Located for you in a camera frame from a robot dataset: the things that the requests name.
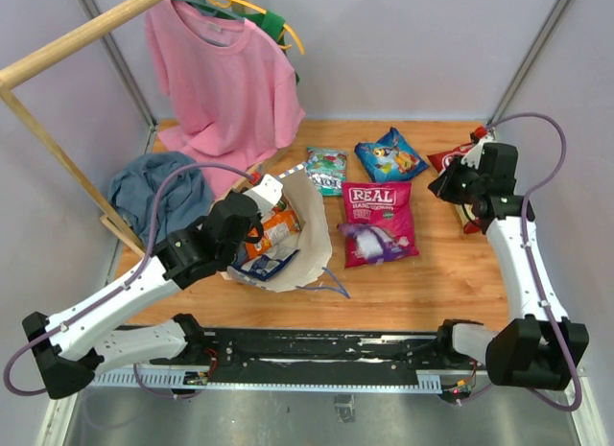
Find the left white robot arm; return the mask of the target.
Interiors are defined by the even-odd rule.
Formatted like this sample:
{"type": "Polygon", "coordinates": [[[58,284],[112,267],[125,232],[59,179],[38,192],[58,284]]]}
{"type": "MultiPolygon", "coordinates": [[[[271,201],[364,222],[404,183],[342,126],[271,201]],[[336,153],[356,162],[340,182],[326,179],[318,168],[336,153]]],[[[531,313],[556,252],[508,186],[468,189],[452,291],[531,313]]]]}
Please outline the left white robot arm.
{"type": "Polygon", "coordinates": [[[208,215],[168,234],[139,264],[73,308],[25,317],[27,348],[43,393],[62,399],[127,365],[198,363],[206,339],[192,315],[177,314],[155,326],[127,328],[124,323],[158,300],[226,270],[241,244],[262,238],[261,220],[277,202],[253,189],[231,192],[208,215]]]}

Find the blue snack bag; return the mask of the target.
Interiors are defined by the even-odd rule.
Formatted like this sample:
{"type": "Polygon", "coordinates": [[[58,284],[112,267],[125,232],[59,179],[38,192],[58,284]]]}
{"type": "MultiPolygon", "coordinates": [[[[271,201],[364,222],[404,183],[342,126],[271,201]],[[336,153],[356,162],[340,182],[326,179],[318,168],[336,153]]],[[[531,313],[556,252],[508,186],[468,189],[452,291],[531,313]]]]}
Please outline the blue snack bag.
{"type": "Polygon", "coordinates": [[[409,181],[429,165],[396,128],[376,142],[361,142],[354,148],[372,182],[409,181]]]}

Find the green white snack pack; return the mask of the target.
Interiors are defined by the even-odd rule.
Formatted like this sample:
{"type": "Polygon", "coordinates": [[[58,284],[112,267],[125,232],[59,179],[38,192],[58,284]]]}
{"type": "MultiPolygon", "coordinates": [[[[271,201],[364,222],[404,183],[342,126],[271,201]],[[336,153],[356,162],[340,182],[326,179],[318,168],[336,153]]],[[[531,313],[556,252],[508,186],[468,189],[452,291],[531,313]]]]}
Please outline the green white snack pack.
{"type": "Polygon", "coordinates": [[[306,172],[324,197],[340,197],[346,181],[347,154],[343,151],[308,147],[306,172]]]}

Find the red Chuba chips bag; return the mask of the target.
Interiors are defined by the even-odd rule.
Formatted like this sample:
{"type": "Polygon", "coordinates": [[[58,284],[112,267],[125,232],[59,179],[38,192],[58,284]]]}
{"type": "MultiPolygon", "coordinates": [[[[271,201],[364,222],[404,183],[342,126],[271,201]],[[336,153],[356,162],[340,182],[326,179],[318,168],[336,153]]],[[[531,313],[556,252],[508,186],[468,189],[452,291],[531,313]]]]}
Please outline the red Chuba chips bag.
{"type": "Polygon", "coordinates": [[[468,193],[468,188],[477,175],[463,162],[473,148],[472,144],[467,143],[428,155],[428,160],[438,173],[434,189],[430,190],[437,198],[455,207],[464,234],[481,231],[480,220],[470,209],[471,197],[468,193]]]}

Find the pink purple snack pouch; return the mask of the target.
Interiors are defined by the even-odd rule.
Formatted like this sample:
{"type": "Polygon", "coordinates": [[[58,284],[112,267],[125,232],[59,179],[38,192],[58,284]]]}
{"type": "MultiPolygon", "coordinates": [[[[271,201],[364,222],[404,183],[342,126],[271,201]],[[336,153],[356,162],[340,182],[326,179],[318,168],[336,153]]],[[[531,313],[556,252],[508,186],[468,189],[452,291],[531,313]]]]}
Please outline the pink purple snack pouch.
{"type": "Polygon", "coordinates": [[[382,227],[369,223],[341,223],[345,238],[345,266],[380,265],[415,256],[418,250],[406,236],[394,238],[382,227]]]}

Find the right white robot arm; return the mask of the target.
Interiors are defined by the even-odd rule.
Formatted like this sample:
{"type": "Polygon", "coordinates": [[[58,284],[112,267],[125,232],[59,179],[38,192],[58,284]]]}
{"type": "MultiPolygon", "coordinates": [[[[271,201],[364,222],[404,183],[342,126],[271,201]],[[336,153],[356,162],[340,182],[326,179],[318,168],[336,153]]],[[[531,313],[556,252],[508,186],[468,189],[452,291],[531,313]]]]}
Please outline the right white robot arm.
{"type": "Polygon", "coordinates": [[[435,357],[455,369],[468,357],[497,386],[564,390],[589,343],[585,325],[569,319],[549,280],[529,201],[515,192],[518,151],[491,138],[456,155],[429,190],[469,207],[495,252],[508,294],[509,323],[499,332],[474,321],[447,319],[435,357]]]}

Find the pink snack bag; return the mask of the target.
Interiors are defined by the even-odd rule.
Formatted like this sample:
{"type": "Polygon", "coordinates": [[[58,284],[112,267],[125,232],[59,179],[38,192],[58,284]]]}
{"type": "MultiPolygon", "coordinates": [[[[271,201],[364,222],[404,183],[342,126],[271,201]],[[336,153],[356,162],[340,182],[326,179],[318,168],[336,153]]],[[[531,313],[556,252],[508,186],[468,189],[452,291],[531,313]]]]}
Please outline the pink snack bag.
{"type": "Polygon", "coordinates": [[[342,184],[343,223],[377,225],[389,231],[394,238],[406,236],[417,248],[410,206],[411,193],[412,185],[409,182],[345,182],[342,184]]]}

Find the blue checkered paper bag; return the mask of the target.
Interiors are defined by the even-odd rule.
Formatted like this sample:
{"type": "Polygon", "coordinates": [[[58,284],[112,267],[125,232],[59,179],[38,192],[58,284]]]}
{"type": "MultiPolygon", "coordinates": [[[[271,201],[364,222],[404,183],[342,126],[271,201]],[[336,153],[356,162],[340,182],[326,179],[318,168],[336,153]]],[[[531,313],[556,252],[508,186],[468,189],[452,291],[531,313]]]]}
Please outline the blue checkered paper bag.
{"type": "Polygon", "coordinates": [[[284,197],[298,218],[300,231],[281,241],[296,251],[289,265],[271,279],[262,281],[235,267],[229,267],[224,278],[261,290],[285,293],[294,290],[316,291],[316,282],[328,272],[332,243],[325,215],[323,196],[306,173],[304,162],[278,176],[266,175],[262,183],[284,197]]]}

